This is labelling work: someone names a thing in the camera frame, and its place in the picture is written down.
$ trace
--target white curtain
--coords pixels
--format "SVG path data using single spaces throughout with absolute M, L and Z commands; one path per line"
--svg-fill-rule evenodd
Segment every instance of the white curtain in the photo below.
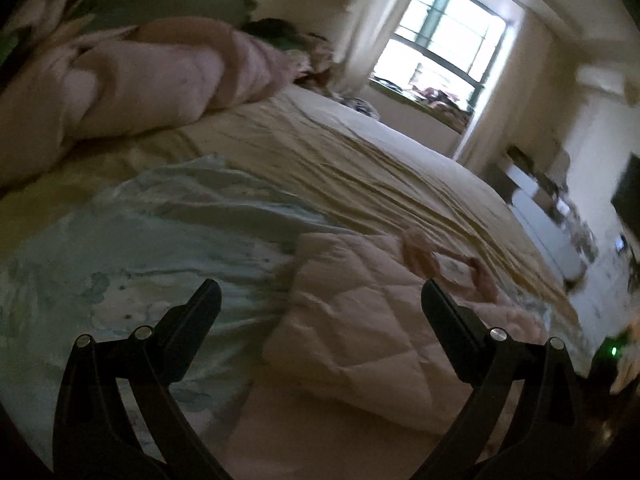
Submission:
M 487 90 L 453 159 L 475 174 L 482 174 L 510 142 L 517 142 L 523 114 L 548 57 L 553 36 L 530 10 L 519 27 L 508 32 Z
M 335 51 L 338 62 L 336 91 L 355 93 L 366 84 L 410 1 L 351 1 L 349 17 Z

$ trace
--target mattress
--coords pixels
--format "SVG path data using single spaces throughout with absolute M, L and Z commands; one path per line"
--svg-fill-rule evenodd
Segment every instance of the mattress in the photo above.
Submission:
M 551 334 L 582 348 L 577 314 L 493 190 L 379 122 L 290 86 L 175 130 L 82 143 L 2 197 L 0 365 L 11 380 L 0 400 L 49 462 L 52 410 L 75 337 L 153 324 L 211 277 L 231 300 L 219 328 L 227 336 L 206 345 L 177 399 L 195 428 L 212 431 L 209 417 L 233 411 L 286 307 L 286 286 L 265 262 L 286 263 L 303 232 L 393 235 L 412 226 L 480 256 L 505 290 L 535 299 L 526 308 Z M 229 233 L 235 244 L 221 242 Z

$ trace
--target window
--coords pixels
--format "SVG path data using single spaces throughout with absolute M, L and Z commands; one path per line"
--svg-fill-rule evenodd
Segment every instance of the window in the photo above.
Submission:
M 475 0 L 411 0 L 374 74 L 402 88 L 443 90 L 472 111 L 505 31 Z

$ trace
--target metal pin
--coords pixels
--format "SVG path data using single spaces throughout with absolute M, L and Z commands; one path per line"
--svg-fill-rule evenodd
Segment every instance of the metal pin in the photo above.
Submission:
M 144 341 L 145 339 L 149 339 L 153 332 L 154 330 L 150 326 L 141 326 L 136 329 L 133 335 L 136 337 L 136 339 Z
M 78 348 L 84 348 L 91 342 L 91 336 L 88 334 L 82 334 L 78 339 L 76 339 L 76 346 Z
M 491 335 L 491 339 L 494 339 L 496 341 L 505 341 L 505 339 L 507 339 L 508 337 L 507 333 L 501 328 L 492 328 L 489 334 Z
M 559 337 L 552 337 L 549 340 L 549 343 L 556 350 L 562 350 L 564 348 L 564 341 L 562 341 L 562 339 L 560 339 Z

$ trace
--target black monitor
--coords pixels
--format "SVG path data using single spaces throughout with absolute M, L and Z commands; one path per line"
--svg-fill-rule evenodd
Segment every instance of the black monitor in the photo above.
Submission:
M 611 203 L 623 223 L 640 238 L 640 157 L 637 155 L 629 158 Z

